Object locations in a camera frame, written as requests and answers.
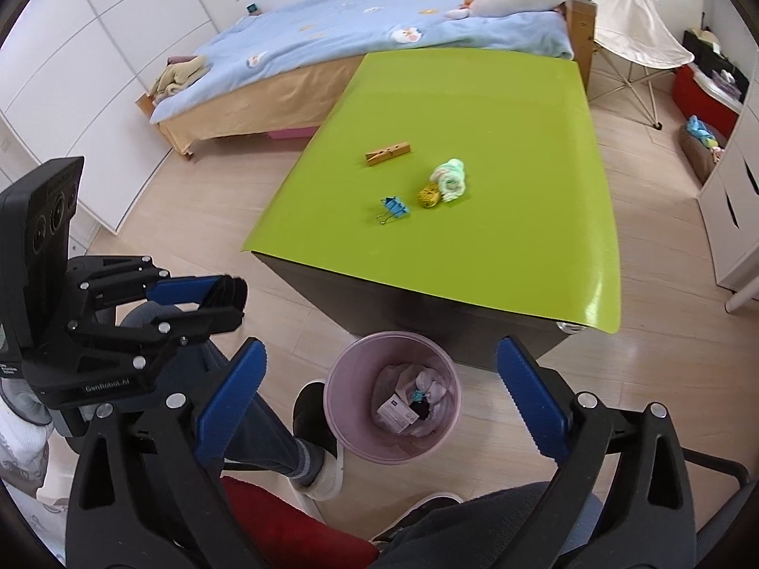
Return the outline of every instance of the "beige bed skirt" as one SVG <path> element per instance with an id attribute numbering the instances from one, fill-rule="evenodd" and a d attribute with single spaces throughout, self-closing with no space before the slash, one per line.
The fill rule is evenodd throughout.
<path id="1" fill-rule="evenodd" d="M 180 154 L 206 138 L 321 126 L 362 60 L 358 55 L 297 68 L 199 104 L 157 126 Z M 152 112 L 152 105 L 140 106 Z"/>

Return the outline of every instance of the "gray sock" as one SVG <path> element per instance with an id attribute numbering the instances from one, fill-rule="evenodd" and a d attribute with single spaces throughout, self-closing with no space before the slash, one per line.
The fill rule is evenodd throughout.
<path id="1" fill-rule="evenodd" d="M 300 458 L 298 468 L 288 475 L 299 486 L 310 486 L 324 466 L 324 449 L 309 441 L 295 439 L 298 456 Z"/>

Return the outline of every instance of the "green tabletop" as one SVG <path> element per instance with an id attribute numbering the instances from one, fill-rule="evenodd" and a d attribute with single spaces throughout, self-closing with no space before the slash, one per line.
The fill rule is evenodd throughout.
<path id="1" fill-rule="evenodd" d="M 367 151 L 411 153 L 367 166 Z M 422 209 L 436 166 L 462 198 Z M 380 200 L 411 214 L 381 225 Z M 505 51 L 369 54 L 244 249 L 487 308 L 620 327 L 609 188 L 574 62 Z"/>

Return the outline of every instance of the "blue blanket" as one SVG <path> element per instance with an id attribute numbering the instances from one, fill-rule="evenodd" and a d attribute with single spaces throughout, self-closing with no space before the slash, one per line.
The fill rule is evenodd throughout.
<path id="1" fill-rule="evenodd" d="M 210 72 L 161 102 L 151 122 L 301 66 L 372 51 L 445 45 L 572 58 L 566 23 L 559 13 L 445 18 L 445 12 L 463 1 L 308 0 L 244 18 L 197 50 L 208 57 Z"/>

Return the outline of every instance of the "shoe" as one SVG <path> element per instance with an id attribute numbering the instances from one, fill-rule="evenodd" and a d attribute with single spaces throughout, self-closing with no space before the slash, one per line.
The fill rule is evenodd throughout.
<path id="1" fill-rule="evenodd" d="M 323 379 L 308 383 L 297 395 L 292 410 L 293 436 L 324 449 L 324 465 L 314 482 L 310 486 L 291 482 L 296 492 L 314 501 L 329 501 L 342 488 L 343 449 L 324 416 L 324 385 Z"/>
<path id="2" fill-rule="evenodd" d="M 453 492 L 436 492 L 435 494 L 431 494 L 406 511 L 406 513 L 393 522 L 393 524 L 374 537 L 371 542 L 374 545 L 388 544 L 390 541 L 394 540 L 401 530 L 407 529 L 409 526 L 414 526 L 435 511 L 435 509 L 454 507 L 463 502 L 462 498 L 453 494 Z"/>

